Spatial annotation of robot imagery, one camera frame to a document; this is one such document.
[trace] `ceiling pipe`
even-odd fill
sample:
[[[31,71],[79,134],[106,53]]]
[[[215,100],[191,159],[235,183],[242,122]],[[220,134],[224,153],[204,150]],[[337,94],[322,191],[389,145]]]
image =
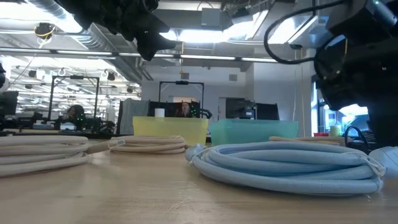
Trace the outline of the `ceiling pipe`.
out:
[[[29,2],[42,11],[50,13],[60,20],[64,21],[71,17],[69,12],[59,6],[54,0],[29,0]],[[88,36],[78,36],[73,38],[84,45],[87,49],[95,51],[117,51],[117,49],[115,49],[114,46],[112,46],[109,41],[106,40],[103,35],[101,35],[101,31],[95,26],[91,26],[87,31],[84,32],[84,34],[87,34]],[[122,58],[117,58],[116,60],[107,60],[107,62],[120,69],[120,74],[128,81],[141,83],[141,74]]]

